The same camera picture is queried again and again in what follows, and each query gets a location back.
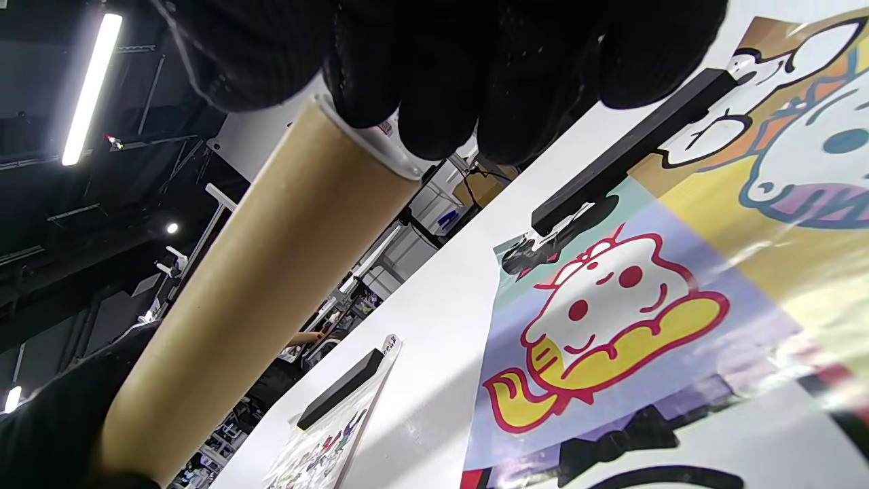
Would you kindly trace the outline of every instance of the cartoon cake character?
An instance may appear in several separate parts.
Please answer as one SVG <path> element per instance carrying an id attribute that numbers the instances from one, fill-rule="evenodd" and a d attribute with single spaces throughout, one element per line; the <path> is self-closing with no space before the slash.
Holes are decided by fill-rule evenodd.
<path id="1" fill-rule="evenodd" d="M 794 119 L 761 153 L 743 204 L 811 227 L 869 224 L 869 75 Z"/>
<path id="2" fill-rule="evenodd" d="M 663 240 L 644 234 L 618 241 L 621 228 L 551 283 L 552 295 L 525 328 L 525 372 L 510 368 L 484 383 L 502 429 L 524 432 L 578 399 L 630 376 L 660 355 L 710 332 L 729 309 L 716 291 L 700 291 L 691 272 L 660 256 Z"/>
<path id="3" fill-rule="evenodd" d="M 751 111 L 776 90 L 829 66 L 847 50 L 864 24 L 863 18 L 836 24 L 809 37 L 796 50 L 768 59 L 754 49 L 737 50 L 727 66 L 736 79 L 736 89 L 661 147 L 664 166 L 695 163 L 736 141 L 751 127 Z"/>

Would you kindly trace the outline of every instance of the person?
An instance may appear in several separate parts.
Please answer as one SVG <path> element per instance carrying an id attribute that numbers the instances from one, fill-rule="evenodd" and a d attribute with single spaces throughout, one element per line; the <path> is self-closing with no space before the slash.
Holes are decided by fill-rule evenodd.
<path id="1" fill-rule="evenodd" d="M 626 109 L 699 65 L 726 0 L 150 0 L 196 91 L 226 111 L 292 97 L 322 73 L 339 114 L 374 126 L 398 109 L 402 142 L 447 157 L 474 128 L 482 155 L 521 164 L 577 106 Z M 4 487 L 156 489 L 89 479 L 112 399 L 154 332 L 131 331 L 0 419 Z"/>

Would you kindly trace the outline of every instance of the purple background print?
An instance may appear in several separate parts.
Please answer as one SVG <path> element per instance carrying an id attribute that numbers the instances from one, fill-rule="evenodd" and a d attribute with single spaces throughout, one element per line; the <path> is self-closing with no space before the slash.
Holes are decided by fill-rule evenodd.
<path id="1" fill-rule="evenodd" d="M 466 471 L 497 466 L 538 452 L 564 439 L 629 417 L 642 407 L 715 374 L 726 376 L 729 372 L 738 372 L 741 366 L 756 363 L 771 347 L 800 331 L 799 326 L 764 292 L 745 279 L 664 205 L 654 201 L 644 206 L 626 222 L 619 240 L 650 232 L 657 232 L 664 238 L 662 258 L 687 267 L 701 290 L 720 292 L 730 300 L 731 308 L 725 320 L 704 337 L 665 353 L 633 376 L 597 392 L 593 405 L 572 400 L 563 414 L 553 416 L 522 435 L 504 432 L 497 426 L 488 391 L 481 386 L 477 392 L 465 459 Z M 596 241 L 605 236 L 601 234 L 593 238 Z M 564 263 L 582 253 L 587 247 L 586 242 L 584 239 L 580 241 L 581 246 L 574 248 L 570 244 L 562 252 L 560 262 L 549 266 L 551 273 L 554 275 Z M 510 295 L 515 299 L 498 305 L 493 314 L 481 368 L 481 384 L 509 367 L 525 370 L 525 350 L 519 338 L 550 295 L 550 291 L 534 289 L 536 281 L 505 283 L 504 280 L 502 275 L 499 295 L 504 289 L 513 289 Z M 515 291 L 517 287 L 522 289 L 519 293 Z M 533 393 L 544 393 L 530 379 L 529 384 Z"/>

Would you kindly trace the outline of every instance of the black foam block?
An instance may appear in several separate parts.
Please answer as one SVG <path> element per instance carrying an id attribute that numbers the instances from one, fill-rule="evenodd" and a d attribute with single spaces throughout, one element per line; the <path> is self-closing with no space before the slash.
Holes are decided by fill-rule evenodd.
<path id="1" fill-rule="evenodd" d="M 318 419 L 332 411 L 338 403 L 364 384 L 366 380 L 373 377 L 382 360 L 383 353 L 380 350 L 372 350 L 365 358 L 353 365 L 353 368 L 348 370 L 337 382 L 320 394 L 317 399 L 314 399 L 314 402 L 309 404 L 305 412 L 302 413 L 302 417 L 299 418 L 296 425 L 303 430 L 310 428 Z"/>

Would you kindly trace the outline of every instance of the cartoon white dog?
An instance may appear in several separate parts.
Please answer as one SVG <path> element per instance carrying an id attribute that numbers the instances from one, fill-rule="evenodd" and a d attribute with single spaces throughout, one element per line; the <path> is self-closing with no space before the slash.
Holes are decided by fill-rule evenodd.
<path id="1" fill-rule="evenodd" d="M 757 50 L 737 50 L 727 69 L 738 86 L 700 121 L 661 146 L 664 167 L 695 163 L 736 141 L 752 126 L 751 111 L 776 90 L 828 67 L 848 49 L 865 22 L 861 18 L 836 24 L 809 37 L 796 50 L 770 59 L 764 59 Z"/>

